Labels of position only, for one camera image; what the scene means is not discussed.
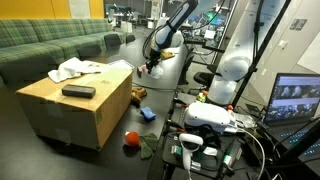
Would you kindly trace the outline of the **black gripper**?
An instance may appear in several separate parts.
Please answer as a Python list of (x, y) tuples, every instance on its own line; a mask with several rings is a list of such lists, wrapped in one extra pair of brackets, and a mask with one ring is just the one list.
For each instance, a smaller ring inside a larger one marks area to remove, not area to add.
[(149, 61), (146, 63), (146, 67), (149, 71), (151, 71), (152, 68), (159, 63), (160, 55), (161, 53), (159, 51), (153, 49), (150, 50)]

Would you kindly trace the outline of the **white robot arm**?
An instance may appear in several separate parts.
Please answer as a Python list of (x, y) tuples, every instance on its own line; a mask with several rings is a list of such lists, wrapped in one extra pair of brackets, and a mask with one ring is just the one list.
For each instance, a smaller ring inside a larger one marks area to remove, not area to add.
[[(191, 16), (207, 12), (218, 0), (185, 0), (174, 15), (165, 19), (151, 38), (147, 73), (158, 78), (161, 51), (178, 47), (183, 42), (180, 27)], [(228, 104), (237, 82), (244, 78), (255, 63), (258, 51), (278, 16), (283, 0), (248, 0), (234, 33), (222, 51), (217, 75), (212, 79), (207, 98), (220, 105)]]

